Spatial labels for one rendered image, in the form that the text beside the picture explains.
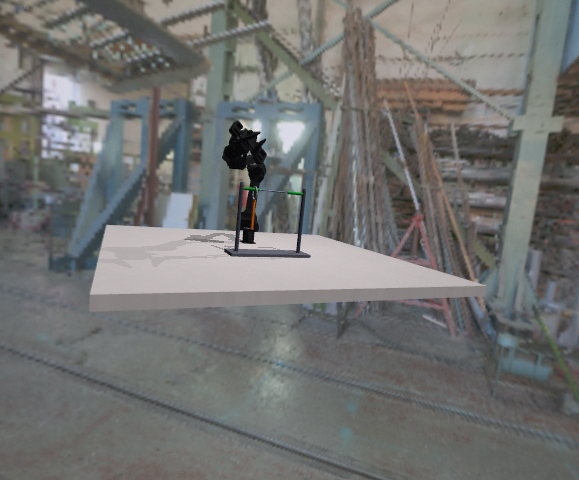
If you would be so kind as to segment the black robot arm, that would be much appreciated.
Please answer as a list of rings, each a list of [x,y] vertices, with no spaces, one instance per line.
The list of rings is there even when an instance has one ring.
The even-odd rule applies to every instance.
[[[248,176],[250,178],[249,187],[259,188],[260,182],[264,179],[264,176],[266,174],[265,164],[262,163],[258,165],[257,162],[253,159],[253,155],[247,155],[246,153],[244,153],[243,156],[240,157],[235,155],[232,151],[231,145],[237,139],[240,139],[238,135],[237,138],[234,138],[233,135],[231,136],[229,140],[229,145],[227,145],[224,148],[222,159],[227,162],[227,165],[229,166],[230,169],[243,170],[246,168],[247,165]],[[252,191],[249,190],[246,209],[243,212],[241,212],[241,224],[240,224],[240,230],[243,230],[243,238],[242,241],[240,242],[247,244],[256,244],[254,242],[254,233],[258,232],[259,230],[256,213],[254,214],[254,226],[253,226],[254,229],[253,230],[248,229],[251,226],[252,203],[253,203]]]

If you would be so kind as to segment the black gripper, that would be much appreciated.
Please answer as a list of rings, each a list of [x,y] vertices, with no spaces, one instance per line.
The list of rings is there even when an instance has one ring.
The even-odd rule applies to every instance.
[[[240,157],[242,154],[247,154],[250,151],[250,153],[253,155],[253,159],[257,162],[257,164],[262,164],[267,156],[267,153],[262,149],[262,145],[267,139],[263,139],[262,141],[257,142],[254,146],[250,139],[256,137],[261,132],[248,131],[247,128],[241,130],[242,128],[243,125],[237,120],[231,125],[229,129],[229,132],[233,135],[234,138],[237,138],[237,135],[240,137],[240,139],[237,139],[231,145],[233,153]]]

